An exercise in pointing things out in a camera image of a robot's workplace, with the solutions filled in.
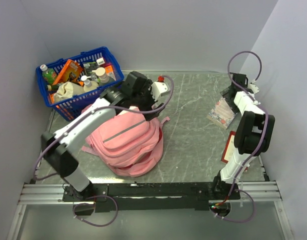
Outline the pink student backpack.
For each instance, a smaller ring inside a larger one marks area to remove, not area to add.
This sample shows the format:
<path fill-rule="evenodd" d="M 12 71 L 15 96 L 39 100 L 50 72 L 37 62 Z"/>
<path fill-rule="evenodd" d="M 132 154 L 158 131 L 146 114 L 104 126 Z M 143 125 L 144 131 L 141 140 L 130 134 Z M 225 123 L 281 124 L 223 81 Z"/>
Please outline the pink student backpack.
<path fill-rule="evenodd" d="M 92 132 L 81 150 L 100 157 L 120 177 L 140 177 L 161 160 L 163 126 L 169 120 L 147 121 L 142 114 L 124 110 Z"/>

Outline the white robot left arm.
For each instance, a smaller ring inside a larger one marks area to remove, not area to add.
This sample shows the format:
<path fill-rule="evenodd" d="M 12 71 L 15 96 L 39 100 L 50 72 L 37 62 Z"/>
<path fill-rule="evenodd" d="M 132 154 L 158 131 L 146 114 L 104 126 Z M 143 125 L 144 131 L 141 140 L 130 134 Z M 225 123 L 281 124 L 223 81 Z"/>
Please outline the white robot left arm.
<path fill-rule="evenodd" d="M 120 83 L 106 88 L 67 126 L 41 137 L 42 157 L 74 189 L 81 201 L 94 196 L 93 183 L 82 172 L 72 152 L 82 142 L 84 151 L 99 156 L 116 175 L 139 177 L 161 160 L 163 121 L 158 120 L 165 104 L 158 99 L 171 95 L 173 84 L 132 71 Z"/>

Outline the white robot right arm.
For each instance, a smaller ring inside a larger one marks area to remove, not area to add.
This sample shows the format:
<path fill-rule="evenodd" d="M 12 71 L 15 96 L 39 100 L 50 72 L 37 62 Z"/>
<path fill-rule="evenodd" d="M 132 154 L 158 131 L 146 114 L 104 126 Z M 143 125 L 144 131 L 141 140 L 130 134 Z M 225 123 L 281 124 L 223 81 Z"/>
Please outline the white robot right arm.
<path fill-rule="evenodd" d="M 258 87 L 245 74 L 230 73 L 231 85 L 221 94 L 229 107 L 241 113 L 235 131 L 233 154 L 213 179 L 212 195 L 217 199 L 230 196 L 242 173 L 255 157 L 268 150 L 275 117 L 268 114 L 255 98 Z"/>

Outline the floral pink notebook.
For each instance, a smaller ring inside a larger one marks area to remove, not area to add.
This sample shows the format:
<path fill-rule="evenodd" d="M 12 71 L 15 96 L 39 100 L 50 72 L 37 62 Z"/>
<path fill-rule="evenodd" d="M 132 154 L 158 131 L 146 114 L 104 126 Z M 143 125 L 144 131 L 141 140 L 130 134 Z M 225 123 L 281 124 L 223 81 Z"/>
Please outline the floral pink notebook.
<path fill-rule="evenodd" d="M 207 118 L 221 128 L 227 129 L 236 115 L 222 97 L 208 113 Z"/>

